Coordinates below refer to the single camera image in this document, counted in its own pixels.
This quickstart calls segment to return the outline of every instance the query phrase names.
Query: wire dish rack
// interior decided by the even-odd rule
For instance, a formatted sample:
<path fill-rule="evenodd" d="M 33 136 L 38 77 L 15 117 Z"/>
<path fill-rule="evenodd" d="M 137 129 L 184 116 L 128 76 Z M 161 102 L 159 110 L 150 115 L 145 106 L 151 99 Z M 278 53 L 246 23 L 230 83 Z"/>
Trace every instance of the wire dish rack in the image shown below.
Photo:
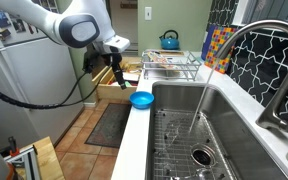
<path fill-rule="evenodd" d="M 142 53 L 144 79 L 195 81 L 201 62 L 190 51 L 148 49 Z"/>

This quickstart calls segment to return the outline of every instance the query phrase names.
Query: doormat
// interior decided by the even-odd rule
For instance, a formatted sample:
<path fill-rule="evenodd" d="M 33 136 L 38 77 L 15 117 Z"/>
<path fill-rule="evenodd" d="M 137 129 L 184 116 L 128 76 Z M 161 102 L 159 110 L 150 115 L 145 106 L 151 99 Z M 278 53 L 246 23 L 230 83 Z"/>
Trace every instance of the doormat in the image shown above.
<path fill-rule="evenodd" d="M 119 148 L 131 107 L 131 104 L 110 103 L 85 144 Z"/>

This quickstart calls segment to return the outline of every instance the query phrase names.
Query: window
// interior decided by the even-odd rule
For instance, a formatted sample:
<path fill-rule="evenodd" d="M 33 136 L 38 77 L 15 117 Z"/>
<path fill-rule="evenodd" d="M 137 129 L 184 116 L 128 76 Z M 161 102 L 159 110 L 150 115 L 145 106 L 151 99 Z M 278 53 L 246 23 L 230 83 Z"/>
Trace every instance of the window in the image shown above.
<path fill-rule="evenodd" d="M 288 0 L 240 0 L 233 24 L 248 24 L 263 19 L 288 20 Z"/>

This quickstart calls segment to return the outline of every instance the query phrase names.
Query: sink strainer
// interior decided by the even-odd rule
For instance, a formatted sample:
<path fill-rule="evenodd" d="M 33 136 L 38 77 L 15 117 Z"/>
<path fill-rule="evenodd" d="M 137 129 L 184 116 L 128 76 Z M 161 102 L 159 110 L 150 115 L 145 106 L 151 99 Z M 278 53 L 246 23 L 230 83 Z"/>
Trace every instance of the sink strainer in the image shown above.
<path fill-rule="evenodd" d="M 211 167 L 216 164 L 213 149 L 204 144 L 195 144 L 191 148 L 191 157 L 197 165 Z"/>

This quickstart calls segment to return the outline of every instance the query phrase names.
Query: white refrigerator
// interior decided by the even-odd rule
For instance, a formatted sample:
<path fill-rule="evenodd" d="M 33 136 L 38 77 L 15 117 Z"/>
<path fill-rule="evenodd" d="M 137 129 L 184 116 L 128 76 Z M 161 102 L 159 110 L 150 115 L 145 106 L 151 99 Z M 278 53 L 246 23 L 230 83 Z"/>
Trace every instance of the white refrigerator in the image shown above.
<path fill-rule="evenodd" d="M 76 82 L 68 48 L 0 10 L 0 91 L 32 104 L 66 98 Z M 78 87 L 67 103 L 81 100 Z M 19 147 L 50 136 L 57 143 L 83 109 L 83 103 L 51 110 L 17 107 L 0 100 L 0 149 L 13 136 Z"/>

